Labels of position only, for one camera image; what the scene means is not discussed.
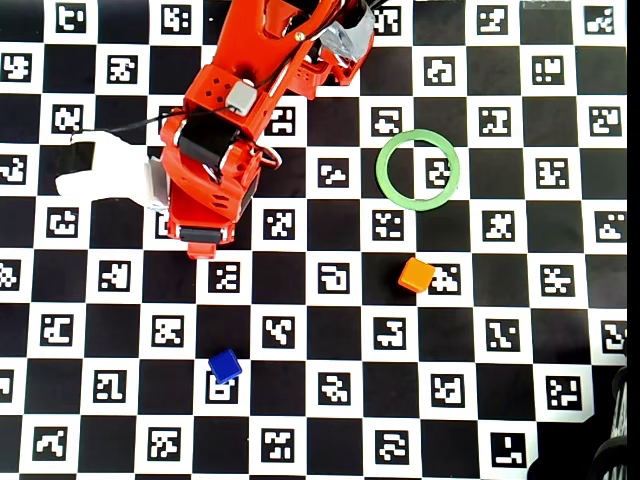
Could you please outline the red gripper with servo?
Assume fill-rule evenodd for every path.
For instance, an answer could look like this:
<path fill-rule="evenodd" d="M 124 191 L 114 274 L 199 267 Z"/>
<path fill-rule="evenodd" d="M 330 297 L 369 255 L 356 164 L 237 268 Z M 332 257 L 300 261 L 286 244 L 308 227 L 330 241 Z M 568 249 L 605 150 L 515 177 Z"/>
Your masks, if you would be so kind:
<path fill-rule="evenodd" d="M 234 239 L 236 223 L 257 190 L 261 154 L 252 142 L 232 144 L 223 157 L 218 182 L 211 167 L 176 146 L 163 149 L 161 162 L 170 180 L 168 236 L 191 242 L 187 246 L 191 259 L 214 259 L 213 243 Z"/>

